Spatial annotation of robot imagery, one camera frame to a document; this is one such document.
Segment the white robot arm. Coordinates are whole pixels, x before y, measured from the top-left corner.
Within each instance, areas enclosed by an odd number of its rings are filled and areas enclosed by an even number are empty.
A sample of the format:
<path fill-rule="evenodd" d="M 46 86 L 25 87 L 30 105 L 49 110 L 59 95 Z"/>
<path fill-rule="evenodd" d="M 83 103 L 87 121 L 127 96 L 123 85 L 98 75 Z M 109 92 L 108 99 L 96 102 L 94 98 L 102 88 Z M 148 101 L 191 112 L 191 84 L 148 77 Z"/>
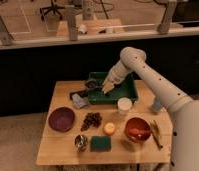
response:
<path fill-rule="evenodd" d="M 168 111 L 172 124 L 170 171 L 199 171 L 199 100 L 194 100 L 146 62 L 146 53 L 125 47 L 119 61 L 109 70 L 102 92 L 108 93 L 115 84 L 135 72 Z"/>

